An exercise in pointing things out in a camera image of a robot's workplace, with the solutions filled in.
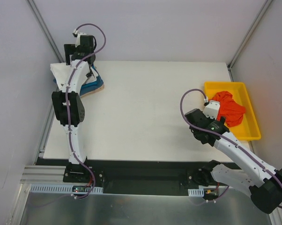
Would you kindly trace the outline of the white t shirt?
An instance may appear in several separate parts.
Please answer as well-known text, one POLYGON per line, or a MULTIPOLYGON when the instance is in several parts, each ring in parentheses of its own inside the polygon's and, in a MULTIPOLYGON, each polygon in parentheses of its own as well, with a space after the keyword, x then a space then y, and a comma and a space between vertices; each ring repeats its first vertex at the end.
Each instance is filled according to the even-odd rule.
POLYGON ((66 63, 52 63, 50 64, 50 70, 54 76, 55 83, 57 84, 58 88, 61 89, 61 87, 67 81, 68 76, 71 74, 70 65, 66 65, 66 63))

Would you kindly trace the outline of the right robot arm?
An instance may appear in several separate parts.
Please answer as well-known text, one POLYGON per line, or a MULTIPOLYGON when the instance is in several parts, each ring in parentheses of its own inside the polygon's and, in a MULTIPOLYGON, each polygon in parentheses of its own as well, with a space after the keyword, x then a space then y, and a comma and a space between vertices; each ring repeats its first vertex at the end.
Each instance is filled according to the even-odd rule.
POLYGON ((195 183, 208 186, 218 182, 231 186, 250 197, 266 214, 282 209, 282 169, 269 165, 244 147, 225 126, 224 118, 210 119, 200 109, 182 116, 195 139, 216 148, 241 169, 238 172, 212 160, 193 175, 195 183))

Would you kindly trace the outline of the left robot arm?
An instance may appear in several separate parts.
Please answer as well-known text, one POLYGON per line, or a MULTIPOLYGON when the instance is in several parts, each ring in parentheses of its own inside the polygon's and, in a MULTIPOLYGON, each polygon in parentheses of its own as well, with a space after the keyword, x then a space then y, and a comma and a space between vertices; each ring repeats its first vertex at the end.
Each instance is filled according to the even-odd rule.
POLYGON ((80 92, 82 85, 93 75, 91 66, 95 60, 96 39, 85 33, 76 34, 76 38, 75 44, 64 45, 70 74, 60 90, 52 93, 52 103, 56 119, 65 130, 69 149, 63 181, 86 183, 89 187, 94 179, 86 166, 87 155, 80 135, 85 118, 80 92))

